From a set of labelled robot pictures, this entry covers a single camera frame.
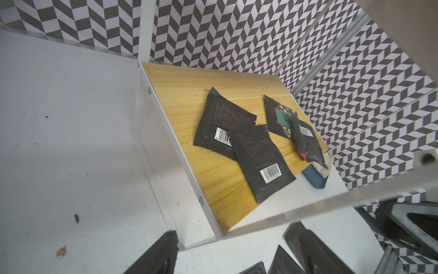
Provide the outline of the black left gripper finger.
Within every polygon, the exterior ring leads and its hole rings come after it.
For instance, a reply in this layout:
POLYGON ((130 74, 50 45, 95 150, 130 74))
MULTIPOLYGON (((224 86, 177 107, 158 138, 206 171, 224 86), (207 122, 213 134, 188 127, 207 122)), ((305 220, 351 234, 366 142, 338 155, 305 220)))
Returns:
POLYGON ((179 240, 176 231, 165 232, 125 274, 173 274, 179 240))

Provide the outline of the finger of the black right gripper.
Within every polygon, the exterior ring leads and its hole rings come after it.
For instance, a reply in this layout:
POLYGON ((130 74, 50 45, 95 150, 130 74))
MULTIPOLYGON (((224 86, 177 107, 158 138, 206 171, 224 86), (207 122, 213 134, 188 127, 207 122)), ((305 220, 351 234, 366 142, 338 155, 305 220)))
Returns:
POLYGON ((380 203, 375 216, 371 216, 363 207, 355 210, 377 234, 425 257, 438 259, 437 203, 387 200, 380 203))

